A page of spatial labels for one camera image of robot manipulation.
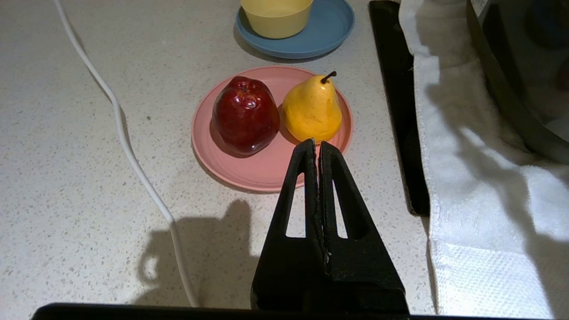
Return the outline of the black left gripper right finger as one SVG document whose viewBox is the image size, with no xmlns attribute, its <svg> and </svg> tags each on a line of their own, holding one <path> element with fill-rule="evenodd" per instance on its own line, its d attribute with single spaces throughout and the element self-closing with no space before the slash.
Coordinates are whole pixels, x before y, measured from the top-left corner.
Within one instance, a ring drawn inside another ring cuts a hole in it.
<svg viewBox="0 0 569 320">
<path fill-rule="evenodd" d="M 409 313 L 404 285 L 343 154 L 327 142 L 319 178 L 326 276 L 341 308 Z"/>
</svg>

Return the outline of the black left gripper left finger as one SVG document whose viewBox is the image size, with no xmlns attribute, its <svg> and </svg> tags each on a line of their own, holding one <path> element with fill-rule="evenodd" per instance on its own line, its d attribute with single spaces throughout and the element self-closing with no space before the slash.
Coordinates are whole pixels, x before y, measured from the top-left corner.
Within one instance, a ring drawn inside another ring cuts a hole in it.
<svg viewBox="0 0 569 320">
<path fill-rule="evenodd" d="M 286 234 L 297 177 L 304 174 L 305 237 Z M 325 207 L 314 140 L 298 144 L 274 209 L 251 286 L 251 305 L 259 310 L 325 312 L 328 258 Z"/>
</svg>

